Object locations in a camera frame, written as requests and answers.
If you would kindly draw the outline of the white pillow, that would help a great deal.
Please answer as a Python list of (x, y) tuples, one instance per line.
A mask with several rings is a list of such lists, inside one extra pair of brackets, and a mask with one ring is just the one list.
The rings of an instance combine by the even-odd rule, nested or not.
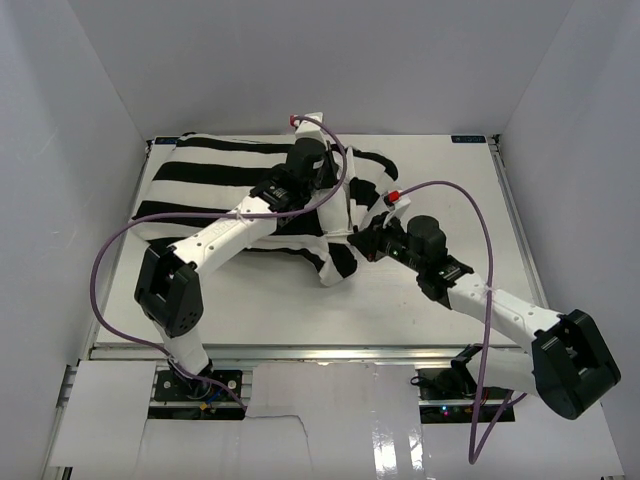
[(348, 147), (346, 154), (341, 189), (317, 210), (323, 232), (333, 239), (365, 228), (384, 212), (383, 197), (397, 189), (399, 177), (396, 164), (380, 153)]

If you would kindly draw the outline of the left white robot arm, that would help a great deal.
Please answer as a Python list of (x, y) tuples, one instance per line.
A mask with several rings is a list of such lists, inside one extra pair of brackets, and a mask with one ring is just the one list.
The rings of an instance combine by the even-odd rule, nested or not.
[(211, 360), (196, 329), (204, 313), (202, 281), (304, 215), (317, 191), (337, 184), (332, 160), (327, 141), (299, 138), (227, 218), (162, 250), (147, 248), (134, 299), (161, 333), (177, 387), (188, 398), (202, 398), (211, 387)]

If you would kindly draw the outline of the black white striped pillowcase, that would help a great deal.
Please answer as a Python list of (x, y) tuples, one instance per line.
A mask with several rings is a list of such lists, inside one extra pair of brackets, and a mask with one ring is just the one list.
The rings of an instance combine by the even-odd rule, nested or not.
[[(150, 245), (167, 246), (197, 233), (212, 223), (212, 213), (239, 204), (271, 167), (285, 161), (291, 147), (208, 134), (180, 137), (152, 171), (134, 216), (154, 219), (134, 227), (135, 234)], [(358, 268), (348, 235), (327, 237), (315, 211), (293, 219), (253, 248), (301, 256), (315, 268), (322, 285), (333, 286)]]

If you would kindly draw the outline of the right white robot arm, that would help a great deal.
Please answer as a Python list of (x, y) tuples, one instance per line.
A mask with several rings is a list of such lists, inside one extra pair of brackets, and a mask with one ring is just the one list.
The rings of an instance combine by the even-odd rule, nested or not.
[(487, 386), (519, 391), (574, 420), (620, 382), (621, 372), (589, 314), (559, 313), (490, 290), (479, 274), (449, 254), (435, 218), (420, 215), (403, 226), (378, 215), (348, 241), (370, 262), (389, 258), (414, 271), (429, 300), (481, 321), (520, 347), (519, 352), (465, 347), (450, 367), (459, 396), (475, 398)]

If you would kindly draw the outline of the left blue corner label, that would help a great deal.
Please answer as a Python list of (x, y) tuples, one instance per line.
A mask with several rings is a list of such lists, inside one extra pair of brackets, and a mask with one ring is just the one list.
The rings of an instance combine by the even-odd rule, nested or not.
[(175, 137), (175, 136), (158, 136), (153, 140), (153, 144), (175, 146), (179, 140), (180, 140), (180, 137)]

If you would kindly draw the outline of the right blue corner label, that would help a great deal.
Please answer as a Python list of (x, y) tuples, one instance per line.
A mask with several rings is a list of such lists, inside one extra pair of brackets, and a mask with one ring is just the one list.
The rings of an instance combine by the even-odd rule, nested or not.
[(451, 141), (454, 144), (485, 144), (486, 137), (483, 135), (452, 135)]

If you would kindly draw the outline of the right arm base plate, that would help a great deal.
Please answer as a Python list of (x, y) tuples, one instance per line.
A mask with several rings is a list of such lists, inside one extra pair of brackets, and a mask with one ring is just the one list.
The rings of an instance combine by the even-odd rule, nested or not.
[[(410, 379), (418, 389), (422, 425), (462, 425), (472, 422), (475, 392), (470, 391), (452, 369), (419, 369)], [(497, 413), (507, 391), (484, 387), (479, 423), (489, 423)], [(507, 407), (498, 422), (515, 422), (514, 407)]]

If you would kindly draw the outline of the blue corner label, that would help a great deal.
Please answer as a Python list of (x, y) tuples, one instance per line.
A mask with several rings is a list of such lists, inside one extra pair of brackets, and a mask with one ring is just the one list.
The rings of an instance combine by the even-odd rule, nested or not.
[(451, 141), (454, 144), (485, 144), (486, 137), (483, 135), (452, 135)]
[(158, 136), (153, 140), (153, 144), (175, 146), (179, 140), (180, 140), (180, 137), (175, 137), (175, 136)]

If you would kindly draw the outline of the aluminium table frame rail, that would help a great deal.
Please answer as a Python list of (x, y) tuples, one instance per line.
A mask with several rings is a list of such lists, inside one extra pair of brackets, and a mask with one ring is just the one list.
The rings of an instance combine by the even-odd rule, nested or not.
[(529, 352), (536, 335), (558, 322), (558, 312), (548, 305), (495, 136), (488, 139), (488, 152), (488, 224), (494, 265), (491, 325)]

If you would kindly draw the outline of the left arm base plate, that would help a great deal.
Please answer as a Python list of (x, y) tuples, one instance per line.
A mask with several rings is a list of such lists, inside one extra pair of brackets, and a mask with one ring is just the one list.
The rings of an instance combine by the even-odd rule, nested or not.
[(218, 385), (184, 383), (170, 369), (159, 370), (152, 389), (148, 418), (184, 421), (240, 421), (243, 408)]

